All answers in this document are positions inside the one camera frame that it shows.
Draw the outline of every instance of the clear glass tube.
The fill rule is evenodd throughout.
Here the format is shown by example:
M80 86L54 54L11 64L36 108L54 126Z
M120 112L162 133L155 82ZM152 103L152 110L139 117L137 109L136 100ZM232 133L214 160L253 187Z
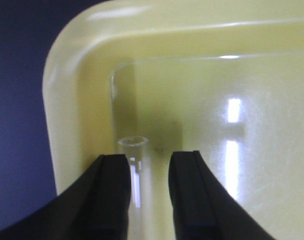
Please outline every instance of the clear glass tube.
M143 136L129 136L118 141L118 152L125 154L131 170L132 197L129 208L129 240L145 240L146 221L151 206L151 162L148 139Z

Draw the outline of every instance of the dark blue background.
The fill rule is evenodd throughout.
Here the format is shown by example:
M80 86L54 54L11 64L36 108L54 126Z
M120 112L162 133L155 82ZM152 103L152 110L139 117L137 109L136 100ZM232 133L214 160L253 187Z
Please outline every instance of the dark blue background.
M0 0L0 229L55 198L42 99L61 29L102 0Z

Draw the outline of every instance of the vial opening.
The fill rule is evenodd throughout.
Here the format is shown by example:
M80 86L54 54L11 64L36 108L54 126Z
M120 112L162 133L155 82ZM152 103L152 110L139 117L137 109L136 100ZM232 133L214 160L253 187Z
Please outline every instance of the vial opening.
M128 136L118 140L118 144L127 147L139 147L148 142L148 139L144 136Z

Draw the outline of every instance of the blue wall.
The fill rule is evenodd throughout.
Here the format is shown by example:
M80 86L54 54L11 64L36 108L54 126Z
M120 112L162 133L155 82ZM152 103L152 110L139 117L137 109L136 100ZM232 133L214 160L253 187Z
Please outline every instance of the blue wall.
M56 196L42 99L60 30L101 0L0 0L0 230Z

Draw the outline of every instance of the yellow plastic tray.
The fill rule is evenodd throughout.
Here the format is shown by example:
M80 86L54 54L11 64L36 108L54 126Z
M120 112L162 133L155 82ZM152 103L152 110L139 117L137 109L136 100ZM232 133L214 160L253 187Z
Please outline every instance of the yellow plastic tray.
M304 240L304 0L96 5L55 40L43 95L59 194L141 135L164 218L149 239L174 239L170 153L200 150L272 236Z

